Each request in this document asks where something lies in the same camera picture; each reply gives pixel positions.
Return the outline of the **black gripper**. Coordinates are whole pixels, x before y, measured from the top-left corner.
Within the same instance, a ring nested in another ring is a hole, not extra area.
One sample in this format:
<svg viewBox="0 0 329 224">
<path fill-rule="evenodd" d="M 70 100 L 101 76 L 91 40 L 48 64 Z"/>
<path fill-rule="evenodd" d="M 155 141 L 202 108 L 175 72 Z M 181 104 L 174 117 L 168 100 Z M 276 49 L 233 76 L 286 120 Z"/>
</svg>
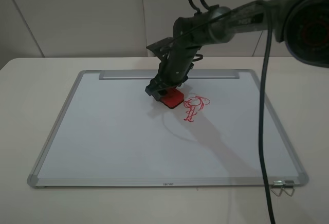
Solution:
<svg viewBox="0 0 329 224">
<path fill-rule="evenodd" d="M 199 49 L 199 47 L 183 48 L 172 45 L 168 58 L 160 61 L 158 73 L 146 86 L 145 92 L 156 101 L 160 101 L 167 94 L 167 89 L 181 88 L 188 79 L 188 72 L 194 66 L 194 57 Z"/>
</svg>

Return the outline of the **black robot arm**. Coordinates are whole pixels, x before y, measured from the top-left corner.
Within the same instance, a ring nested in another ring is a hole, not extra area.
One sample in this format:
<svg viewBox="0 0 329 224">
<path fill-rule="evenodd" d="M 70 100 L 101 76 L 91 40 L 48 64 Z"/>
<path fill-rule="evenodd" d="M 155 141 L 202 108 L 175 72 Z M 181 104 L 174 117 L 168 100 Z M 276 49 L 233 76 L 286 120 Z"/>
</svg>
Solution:
<svg viewBox="0 0 329 224">
<path fill-rule="evenodd" d="M 300 62 L 328 67 L 328 0 L 257 0 L 234 9 L 202 1 L 202 6 L 206 12 L 195 8 L 192 17 L 175 21 L 171 37 L 148 46 L 160 59 L 145 89 L 156 100 L 187 80 L 203 46 L 228 43 L 239 33 L 267 31 L 269 41 L 285 43 Z"/>
</svg>

